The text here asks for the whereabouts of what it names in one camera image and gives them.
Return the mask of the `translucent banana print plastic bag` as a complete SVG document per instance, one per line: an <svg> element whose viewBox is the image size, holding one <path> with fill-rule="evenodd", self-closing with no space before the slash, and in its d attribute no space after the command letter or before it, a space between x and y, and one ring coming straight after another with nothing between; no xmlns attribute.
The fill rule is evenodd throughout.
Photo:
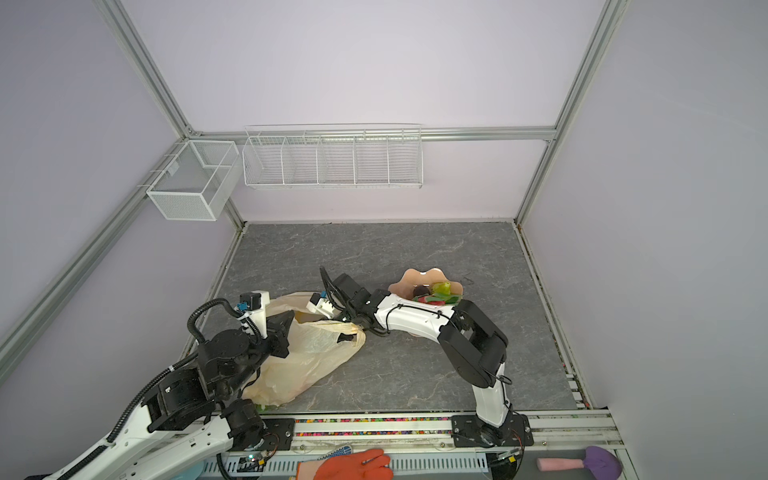
<svg viewBox="0 0 768 480"><path fill-rule="evenodd" d="M311 295L291 293L266 307L269 316L289 310L295 314L288 334L289 355L267 359L255 382L245 388L244 398L262 406L285 405L349 361L366 343L366 334L358 325L310 313L306 305ZM355 334L356 341L338 343L340 333Z"/></svg>

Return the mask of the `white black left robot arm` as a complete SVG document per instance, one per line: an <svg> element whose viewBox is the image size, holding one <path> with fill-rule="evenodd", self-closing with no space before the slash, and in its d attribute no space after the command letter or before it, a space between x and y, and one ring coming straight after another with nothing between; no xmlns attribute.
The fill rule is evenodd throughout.
<svg viewBox="0 0 768 480"><path fill-rule="evenodd" d="M285 420L264 420L245 398L264 362L286 358L295 313L267 315L268 295L237 305L215 298L195 309L187 329L196 349L148 382L109 433L54 479L169 479L223 453L291 445Z"/></svg>

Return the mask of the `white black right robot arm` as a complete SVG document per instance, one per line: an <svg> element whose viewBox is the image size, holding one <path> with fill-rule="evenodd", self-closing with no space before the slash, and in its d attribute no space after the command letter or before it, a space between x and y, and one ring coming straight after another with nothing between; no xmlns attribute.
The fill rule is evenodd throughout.
<svg viewBox="0 0 768 480"><path fill-rule="evenodd" d="M457 447L525 449L534 444L528 417L514 411L507 395L508 338L477 305L464 299L424 304L385 290L369 292L347 274L332 279L324 267L319 272L323 291L309 302L316 313L377 336L405 332L440 345L475 398L473 414L450 417Z"/></svg>

